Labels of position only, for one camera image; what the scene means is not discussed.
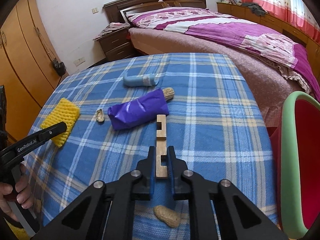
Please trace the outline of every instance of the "wall outlet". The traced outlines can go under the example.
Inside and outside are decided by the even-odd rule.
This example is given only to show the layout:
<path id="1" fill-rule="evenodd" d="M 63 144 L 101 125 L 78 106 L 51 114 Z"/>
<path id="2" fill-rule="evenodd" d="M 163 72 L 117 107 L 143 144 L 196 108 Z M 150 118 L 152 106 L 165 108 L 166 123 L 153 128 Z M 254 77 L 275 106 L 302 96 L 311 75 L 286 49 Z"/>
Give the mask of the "wall outlet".
<path id="1" fill-rule="evenodd" d="M 84 63 L 84 62 L 85 62 L 85 58 L 82 57 L 82 58 L 79 58 L 79 59 L 75 60 L 75 61 L 73 62 L 73 64 L 75 64 L 76 67 L 78 67 L 79 65 L 81 65 L 81 64 Z"/>
<path id="2" fill-rule="evenodd" d="M 97 13 L 99 10 L 98 10 L 98 8 L 96 7 L 96 8 L 92 8 L 92 13 L 93 14 L 95 14 L 95 13 Z"/>

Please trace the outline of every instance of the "pink bed sheet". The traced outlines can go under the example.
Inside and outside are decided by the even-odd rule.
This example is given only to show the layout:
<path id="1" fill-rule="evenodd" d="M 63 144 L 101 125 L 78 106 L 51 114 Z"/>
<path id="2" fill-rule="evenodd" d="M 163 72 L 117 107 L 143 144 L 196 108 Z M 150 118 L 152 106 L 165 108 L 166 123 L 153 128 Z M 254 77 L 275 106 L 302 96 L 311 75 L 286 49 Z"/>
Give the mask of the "pink bed sheet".
<path id="1" fill-rule="evenodd" d="M 266 127 L 277 127 L 284 100 L 294 91 L 303 91 L 297 81 L 284 79 L 274 68 L 236 49 L 182 33 L 140 28 L 129 31 L 133 46 L 148 55 L 171 52 L 228 55 L 247 81 Z"/>

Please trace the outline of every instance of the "blue plaid cloth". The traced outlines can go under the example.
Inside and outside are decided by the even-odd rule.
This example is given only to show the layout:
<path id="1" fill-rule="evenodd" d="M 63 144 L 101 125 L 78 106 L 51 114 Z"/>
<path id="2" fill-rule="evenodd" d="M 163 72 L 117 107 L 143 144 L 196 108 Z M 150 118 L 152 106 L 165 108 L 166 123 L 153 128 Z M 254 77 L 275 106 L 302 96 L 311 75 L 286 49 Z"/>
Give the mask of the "blue plaid cloth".
<path id="1" fill-rule="evenodd" d="M 157 88 L 172 87 L 168 102 L 167 145 L 205 179 L 232 181 L 273 222 L 276 218 L 271 145 L 266 127 L 244 78 L 226 55 L 172 53 L 119 60 L 67 77 L 42 108 L 30 133 L 61 98 L 81 109 L 62 148 L 51 141 L 26 158 L 30 183 L 43 202 L 39 215 L 48 224 L 96 180 L 111 182 L 134 170 L 156 141 L 156 122 L 114 131 L 100 125 L 96 110 L 138 98 L 155 88 L 124 87 L 122 77 L 157 73 Z M 165 205 L 181 216 L 176 229 L 156 219 Z M 174 201 L 169 180 L 156 181 L 150 202 L 136 202 L 133 239 L 189 239 L 188 202 Z"/>

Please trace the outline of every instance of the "curtain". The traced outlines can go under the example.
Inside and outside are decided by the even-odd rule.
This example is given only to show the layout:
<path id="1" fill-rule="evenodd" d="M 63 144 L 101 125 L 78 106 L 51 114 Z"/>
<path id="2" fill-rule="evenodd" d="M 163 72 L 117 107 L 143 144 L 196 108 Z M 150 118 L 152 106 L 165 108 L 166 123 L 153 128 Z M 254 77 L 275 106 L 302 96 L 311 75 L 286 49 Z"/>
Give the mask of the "curtain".
<path id="1" fill-rule="evenodd" d="M 320 42 L 320 28 L 302 0 L 242 0 L 258 3 L 271 15 L 289 23 Z"/>

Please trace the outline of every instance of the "silver bolt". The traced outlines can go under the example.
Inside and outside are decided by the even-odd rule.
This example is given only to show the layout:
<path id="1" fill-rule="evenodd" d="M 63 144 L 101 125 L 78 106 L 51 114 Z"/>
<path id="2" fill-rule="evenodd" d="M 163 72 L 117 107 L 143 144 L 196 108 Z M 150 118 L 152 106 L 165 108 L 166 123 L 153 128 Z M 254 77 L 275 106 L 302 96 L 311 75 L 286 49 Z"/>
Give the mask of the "silver bolt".
<path id="1" fill-rule="evenodd" d="M 230 180 L 227 179 L 223 179 L 220 183 L 223 187 L 229 187 L 231 185 Z"/>
<path id="2" fill-rule="evenodd" d="M 191 177 L 191 176 L 193 175 L 193 171 L 185 170 L 185 171 L 183 172 L 183 175 L 184 175 L 184 176 L 187 176 L 187 177 Z"/>
<path id="3" fill-rule="evenodd" d="M 103 182 L 101 180 L 96 181 L 93 186 L 95 188 L 102 188 L 103 187 Z"/>
<path id="4" fill-rule="evenodd" d="M 139 177 L 140 175 L 141 175 L 141 171 L 138 171 L 138 170 L 131 171 L 131 176 Z"/>

